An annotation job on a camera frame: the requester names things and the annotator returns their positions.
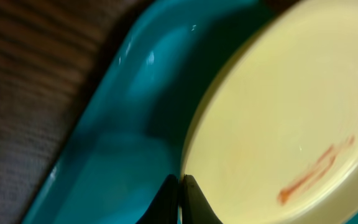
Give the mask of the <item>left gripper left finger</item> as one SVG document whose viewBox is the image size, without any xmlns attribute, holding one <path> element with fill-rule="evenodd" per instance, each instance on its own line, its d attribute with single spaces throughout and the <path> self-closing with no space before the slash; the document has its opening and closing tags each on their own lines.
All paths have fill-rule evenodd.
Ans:
<svg viewBox="0 0 358 224">
<path fill-rule="evenodd" d="M 136 224 L 177 224 L 178 189 L 177 177 L 173 174 L 168 175 Z"/>
</svg>

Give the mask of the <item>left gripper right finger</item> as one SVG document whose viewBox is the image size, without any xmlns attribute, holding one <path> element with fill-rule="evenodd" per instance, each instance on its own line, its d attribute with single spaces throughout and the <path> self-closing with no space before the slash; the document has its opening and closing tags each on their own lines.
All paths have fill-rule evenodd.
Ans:
<svg viewBox="0 0 358 224">
<path fill-rule="evenodd" d="M 183 224 L 222 224 L 192 175 L 183 177 L 182 189 L 181 210 Z"/>
</svg>

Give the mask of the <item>yellow-green plate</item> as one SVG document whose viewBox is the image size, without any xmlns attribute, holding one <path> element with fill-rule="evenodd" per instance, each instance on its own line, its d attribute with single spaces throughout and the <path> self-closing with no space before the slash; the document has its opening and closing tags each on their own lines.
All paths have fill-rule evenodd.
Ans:
<svg viewBox="0 0 358 224">
<path fill-rule="evenodd" d="M 358 211 L 358 0 L 301 1 L 209 88 L 183 157 L 223 223 Z"/>
</svg>

